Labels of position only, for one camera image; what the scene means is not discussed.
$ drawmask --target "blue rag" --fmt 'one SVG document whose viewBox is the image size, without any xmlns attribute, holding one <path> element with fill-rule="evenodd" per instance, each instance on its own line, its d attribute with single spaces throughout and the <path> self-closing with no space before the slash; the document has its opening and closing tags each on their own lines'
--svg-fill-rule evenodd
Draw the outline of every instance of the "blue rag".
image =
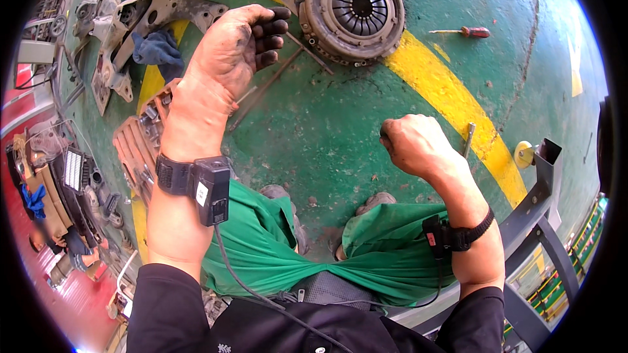
<svg viewBox="0 0 628 353">
<path fill-rule="evenodd" d="M 43 214 L 43 202 L 42 199 L 46 195 L 46 187 L 43 184 L 40 184 L 37 191 L 28 194 L 28 190 L 26 189 L 26 185 L 22 184 L 22 195 L 24 196 L 24 200 L 26 200 L 26 205 L 29 209 L 35 213 L 37 218 L 45 218 L 46 215 Z"/>
<path fill-rule="evenodd" d="M 183 59 L 177 49 L 177 41 L 172 30 L 157 30 L 145 39 L 137 33 L 131 33 L 135 44 L 133 60 L 138 64 L 156 64 L 166 83 L 178 78 L 183 73 Z"/>
</svg>

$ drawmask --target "hand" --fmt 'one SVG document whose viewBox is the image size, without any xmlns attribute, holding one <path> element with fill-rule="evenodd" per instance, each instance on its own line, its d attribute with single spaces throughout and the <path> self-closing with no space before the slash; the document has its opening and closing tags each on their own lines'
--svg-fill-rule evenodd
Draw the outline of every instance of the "hand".
<svg viewBox="0 0 628 353">
<path fill-rule="evenodd" d="M 467 161 L 451 147 L 433 117 L 407 114 L 401 119 L 387 119 L 381 135 L 379 141 L 393 164 L 432 185 L 438 177 L 450 176 L 452 171 L 468 171 Z"/>
<path fill-rule="evenodd" d="M 52 236 L 52 241 L 54 241 L 55 244 L 58 245 L 59 247 L 67 246 L 67 244 L 65 243 L 65 239 L 61 236 L 58 236 L 58 235 Z"/>
<path fill-rule="evenodd" d="M 264 8 L 253 4 L 225 13 L 212 25 L 197 47 L 186 78 L 198 84 L 217 82 L 221 88 L 208 88 L 228 106 L 239 97 L 256 71 L 274 64 L 283 46 L 280 34 L 288 31 L 290 10 Z"/>
</svg>

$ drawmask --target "screwdriver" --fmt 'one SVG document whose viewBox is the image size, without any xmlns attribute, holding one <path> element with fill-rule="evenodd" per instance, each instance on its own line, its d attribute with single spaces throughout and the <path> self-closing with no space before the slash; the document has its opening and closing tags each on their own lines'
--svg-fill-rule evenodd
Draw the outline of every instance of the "screwdriver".
<svg viewBox="0 0 628 353">
<path fill-rule="evenodd" d="M 430 30 L 430 33 L 461 33 L 462 37 L 471 37 L 473 39 L 485 39 L 491 36 L 489 29 L 485 27 L 466 27 L 460 30 Z"/>
</svg>

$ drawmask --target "red screwdriver handle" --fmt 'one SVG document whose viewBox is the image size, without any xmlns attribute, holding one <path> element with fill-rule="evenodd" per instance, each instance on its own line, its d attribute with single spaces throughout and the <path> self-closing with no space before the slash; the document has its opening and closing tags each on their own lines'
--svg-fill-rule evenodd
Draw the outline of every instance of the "red screwdriver handle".
<svg viewBox="0 0 628 353">
<path fill-rule="evenodd" d="M 491 32 L 485 27 L 463 26 L 460 30 L 462 30 L 462 35 L 464 37 L 471 37 L 473 39 L 485 39 L 491 36 Z"/>
</svg>

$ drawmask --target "green pants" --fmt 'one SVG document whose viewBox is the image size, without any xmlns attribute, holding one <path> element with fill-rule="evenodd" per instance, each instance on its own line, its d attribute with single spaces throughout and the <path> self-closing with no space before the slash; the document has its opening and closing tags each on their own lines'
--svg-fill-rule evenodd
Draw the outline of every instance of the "green pants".
<svg viewBox="0 0 628 353">
<path fill-rule="evenodd" d="M 373 290 L 381 302 L 411 305 L 436 292 L 438 268 L 421 222 L 446 216 L 441 204 L 381 204 L 347 223 L 342 247 L 347 260 L 325 264 L 294 252 L 293 217 L 288 198 L 268 199 L 232 180 L 229 220 L 220 224 L 227 256 L 240 279 L 260 294 L 289 290 L 327 270 Z M 218 294 L 244 296 L 227 271 L 216 235 L 203 260 L 206 286 Z M 443 260 L 443 287 L 454 282 L 451 260 Z"/>
</svg>

